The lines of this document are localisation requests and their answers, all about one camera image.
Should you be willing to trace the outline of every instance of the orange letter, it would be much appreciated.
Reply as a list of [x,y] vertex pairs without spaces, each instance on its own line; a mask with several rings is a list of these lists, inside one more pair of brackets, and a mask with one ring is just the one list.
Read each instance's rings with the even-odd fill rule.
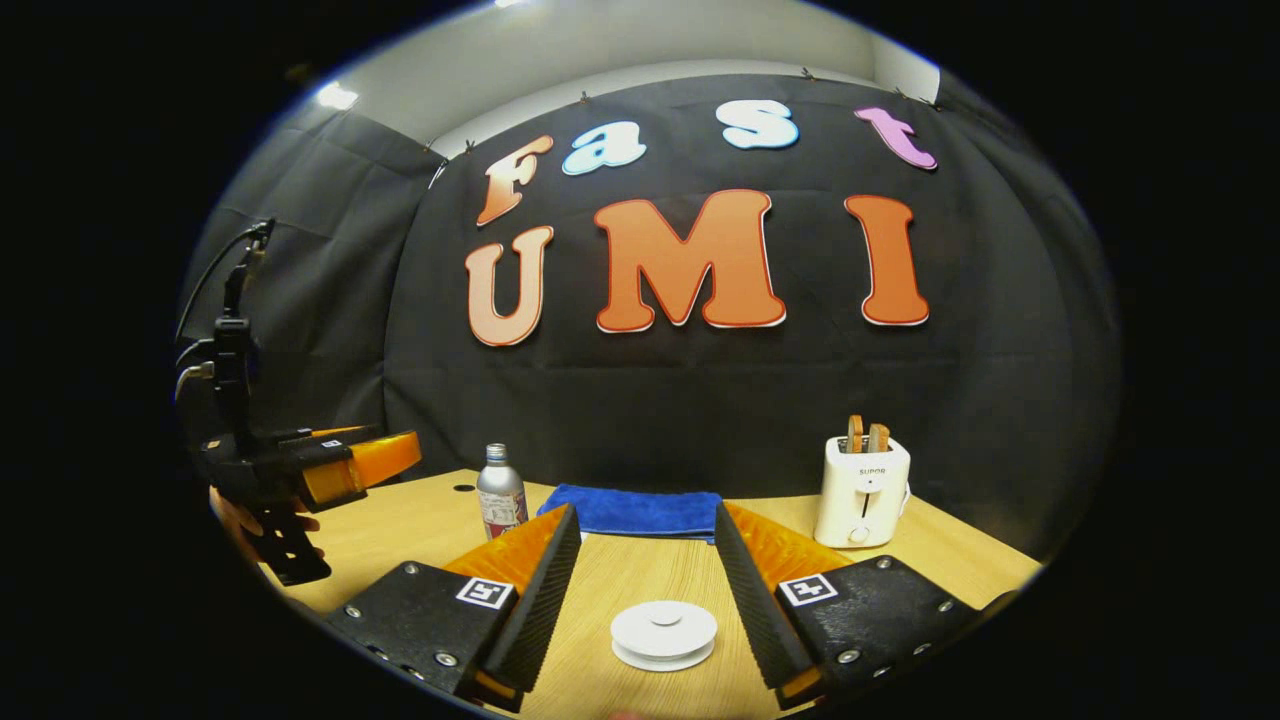
[[538,169],[538,158],[525,156],[534,152],[547,152],[552,145],[552,136],[544,135],[489,165],[484,173],[489,176],[489,197],[485,200],[480,217],[476,218],[477,228],[483,228],[520,205],[524,193],[516,192],[516,183],[529,184],[529,181],[534,179],[534,170]]
[[538,327],[543,314],[543,249],[552,241],[543,225],[520,233],[511,246],[520,254],[520,302],[503,318],[493,306],[493,270],[502,258],[500,245],[485,245],[467,255],[467,314],[471,332],[493,346],[516,345]]
[[906,236],[911,209],[876,195],[851,195],[845,199],[845,209],[863,223],[872,265],[872,293],[863,301],[863,318],[877,325],[919,325],[928,320],[929,304],[915,287]]
[[607,333],[653,325],[654,311],[640,299],[640,274],[676,325],[684,325],[698,300],[707,270],[712,299],[703,319],[717,328],[763,328],[786,319],[787,307],[773,295],[764,254],[768,195],[723,190],[707,199],[689,240],[682,241],[648,200],[616,202],[595,214],[609,234],[609,305],[595,324]]

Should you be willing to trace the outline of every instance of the blue letter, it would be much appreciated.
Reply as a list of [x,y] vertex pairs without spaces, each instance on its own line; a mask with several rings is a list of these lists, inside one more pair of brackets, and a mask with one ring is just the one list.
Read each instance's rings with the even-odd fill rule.
[[640,126],[626,120],[584,132],[573,141],[573,147],[577,150],[564,158],[566,176],[590,173],[600,165],[626,165],[645,151],[645,146],[640,145]]
[[786,147],[800,137],[800,129],[788,120],[791,110],[774,100],[732,100],[716,109],[716,119],[733,126],[724,129],[724,140],[733,147]]

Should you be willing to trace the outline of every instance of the blue towel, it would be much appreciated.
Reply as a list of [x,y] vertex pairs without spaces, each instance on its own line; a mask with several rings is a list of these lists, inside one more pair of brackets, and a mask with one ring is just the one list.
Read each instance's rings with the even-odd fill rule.
[[572,503],[584,533],[705,539],[716,542],[714,492],[655,495],[558,486],[538,514]]

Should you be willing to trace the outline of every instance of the white round object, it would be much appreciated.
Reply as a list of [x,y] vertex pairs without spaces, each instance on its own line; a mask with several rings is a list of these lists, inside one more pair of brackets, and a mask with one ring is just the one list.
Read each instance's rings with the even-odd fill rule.
[[613,652],[627,665],[664,673],[705,660],[718,625],[707,610],[672,600],[628,607],[613,619]]

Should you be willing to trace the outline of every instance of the bottle label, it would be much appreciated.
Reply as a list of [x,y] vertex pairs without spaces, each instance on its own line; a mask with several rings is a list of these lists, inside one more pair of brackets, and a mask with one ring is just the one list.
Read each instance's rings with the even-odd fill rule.
[[525,502],[525,493],[494,495],[481,492],[479,496],[480,518],[484,520],[485,533],[489,536],[489,539],[529,521],[529,506]]

